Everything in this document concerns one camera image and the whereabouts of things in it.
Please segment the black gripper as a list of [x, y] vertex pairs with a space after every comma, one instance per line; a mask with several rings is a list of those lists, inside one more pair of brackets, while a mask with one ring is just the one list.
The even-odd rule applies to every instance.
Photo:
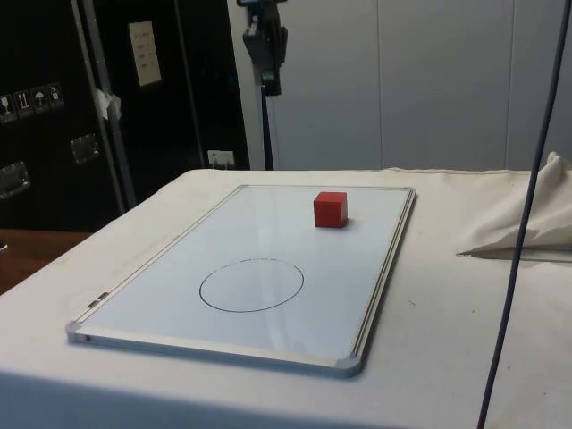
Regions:
[[[286, 1], [237, 0], [239, 7], [247, 7], [248, 28], [244, 31], [242, 39], [257, 72], [258, 81], [264, 83], [266, 74], [270, 72], [265, 84], [265, 92], [269, 97], [276, 97], [282, 93], [280, 70], [285, 61], [287, 30], [282, 26], [277, 4]], [[263, 5], [269, 5], [266, 15], [267, 25]]]

